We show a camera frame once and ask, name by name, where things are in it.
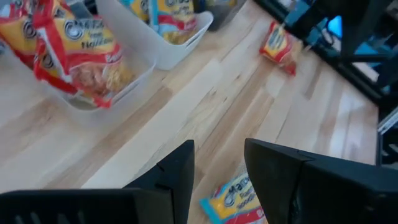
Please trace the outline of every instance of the black metal frame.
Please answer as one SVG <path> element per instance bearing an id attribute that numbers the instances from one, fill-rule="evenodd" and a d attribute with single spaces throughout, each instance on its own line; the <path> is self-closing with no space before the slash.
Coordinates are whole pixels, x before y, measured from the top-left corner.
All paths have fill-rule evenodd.
<path id="1" fill-rule="evenodd" d="M 289 11 L 283 6 L 278 0 L 254 0 L 258 5 L 260 5 L 264 10 L 266 10 L 272 17 L 274 17 L 280 23 L 283 23 Z M 285 29 L 289 32 L 292 28 L 286 24 Z M 379 121 L 384 119 L 396 106 L 396 99 L 394 97 L 388 96 L 382 92 L 381 88 L 376 85 L 372 80 L 370 80 L 362 71 L 356 68 L 351 62 L 355 61 L 368 61 L 375 59 L 383 59 L 385 55 L 365 55 L 365 56 L 355 56 L 354 58 L 341 59 L 336 57 L 340 53 L 330 46 L 317 43 L 312 46 L 312 50 L 320 57 L 323 61 L 328 63 L 332 68 L 334 68 L 342 77 L 348 80 L 352 85 L 354 85 L 363 95 L 365 95 L 369 100 L 371 100 L 375 105 L 379 107 Z M 383 143 L 383 135 L 377 133 L 377 155 L 376 155 L 376 165 L 381 165 L 381 149 Z"/>

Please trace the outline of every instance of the instant noodle package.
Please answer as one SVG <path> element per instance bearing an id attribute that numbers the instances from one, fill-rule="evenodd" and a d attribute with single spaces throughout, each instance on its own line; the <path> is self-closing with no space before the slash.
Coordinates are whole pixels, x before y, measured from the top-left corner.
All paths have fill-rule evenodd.
<path id="1" fill-rule="evenodd" d="M 49 16 L 51 1 L 39 1 L 34 27 L 43 38 L 60 76 L 97 106 L 111 100 L 135 76 L 123 60 L 123 50 L 99 17 L 67 19 Z"/>
<path id="2" fill-rule="evenodd" d="M 247 172 L 218 187 L 200 204 L 213 224 L 267 223 Z"/>
<path id="3" fill-rule="evenodd" d="M 288 33 L 276 21 L 272 21 L 259 52 L 276 62 L 288 74 L 295 75 L 302 49 L 301 40 Z"/>

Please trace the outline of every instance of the black plastic part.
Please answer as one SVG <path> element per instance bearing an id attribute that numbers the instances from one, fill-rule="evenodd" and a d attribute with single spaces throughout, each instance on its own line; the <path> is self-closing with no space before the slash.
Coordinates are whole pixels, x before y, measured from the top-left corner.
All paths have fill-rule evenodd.
<path id="1" fill-rule="evenodd" d="M 380 88 L 392 85 L 398 82 L 398 55 L 393 56 L 390 60 L 374 67 L 374 70 L 380 74 L 377 84 Z"/>
<path id="2" fill-rule="evenodd" d="M 325 15 L 318 10 L 317 4 L 321 1 L 315 1 L 311 7 L 294 23 L 291 33 L 299 39 L 305 40 L 313 27 L 321 22 Z"/>
<path id="3" fill-rule="evenodd" d="M 392 0 L 356 0 L 345 2 L 343 13 L 343 39 L 341 55 L 350 56 L 373 32 L 376 24 Z"/>
<path id="4" fill-rule="evenodd" d="M 244 155 L 269 224 L 398 223 L 398 170 L 255 139 Z"/>
<path id="5" fill-rule="evenodd" d="M 381 164 L 384 165 L 392 165 L 398 162 L 398 152 L 394 149 L 398 146 L 398 129 L 396 127 L 392 127 L 382 136 L 382 144 L 381 149 L 382 153 L 380 153 Z"/>
<path id="6" fill-rule="evenodd" d="M 0 224 L 187 223 L 194 155 L 193 141 L 186 141 L 123 189 L 1 194 Z"/>
<path id="7" fill-rule="evenodd" d="M 227 23 L 235 17 L 235 15 L 242 8 L 246 0 L 237 0 L 237 4 L 233 7 L 228 5 L 228 2 L 220 1 L 210 6 L 206 5 L 204 0 L 193 0 L 193 8 L 195 13 L 210 11 L 213 16 L 213 22 L 209 26 L 209 31 L 217 31 L 224 27 Z"/>
<path id="8" fill-rule="evenodd" d="M 0 223 L 173 223 L 162 190 L 32 190 L 0 195 Z"/>
<path id="9" fill-rule="evenodd" d="M 125 188 L 164 189 L 170 192 L 175 224 L 187 223 L 195 172 L 195 146 L 185 141 L 151 170 Z"/>

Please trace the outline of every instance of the brand logo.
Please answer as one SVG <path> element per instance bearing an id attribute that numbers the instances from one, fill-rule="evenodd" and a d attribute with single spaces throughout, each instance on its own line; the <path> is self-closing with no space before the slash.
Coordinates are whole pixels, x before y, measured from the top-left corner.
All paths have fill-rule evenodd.
<path id="1" fill-rule="evenodd" d="M 148 0 L 141 0 L 140 7 L 145 13 L 148 13 Z"/>
<path id="2" fill-rule="evenodd" d="M 166 6 L 170 7 L 174 5 L 174 0 L 166 0 Z"/>
<path id="3" fill-rule="evenodd" d="M 43 67 L 52 68 L 54 63 L 52 62 L 51 56 L 49 54 L 44 55 L 43 57 Z"/>
<path id="4" fill-rule="evenodd" d="M 82 28 L 82 26 L 79 26 L 79 23 L 77 21 L 66 21 L 64 29 L 67 37 L 71 40 L 78 40 L 83 37 L 84 29 Z"/>
<path id="5" fill-rule="evenodd" d="M 26 38 L 32 39 L 36 36 L 36 30 L 33 28 L 33 24 L 31 20 L 26 20 L 22 27 L 23 33 Z"/>

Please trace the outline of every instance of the yellow noodle package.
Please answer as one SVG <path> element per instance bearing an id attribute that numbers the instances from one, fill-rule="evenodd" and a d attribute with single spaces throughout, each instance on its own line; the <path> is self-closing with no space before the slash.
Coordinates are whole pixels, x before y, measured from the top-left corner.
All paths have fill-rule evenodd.
<path id="1" fill-rule="evenodd" d="M 92 103 L 109 108 L 113 98 L 135 80 L 124 61 L 121 46 L 100 17 L 50 17 L 54 0 L 39 0 L 34 27 L 45 41 L 60 77 L 72 83 Z"/>
<path id="2" fill-rule="evenodd" d="M 266 217 L 248 173 L 219 187 L 200 201 L 213 224 L 265 224 Z"/>

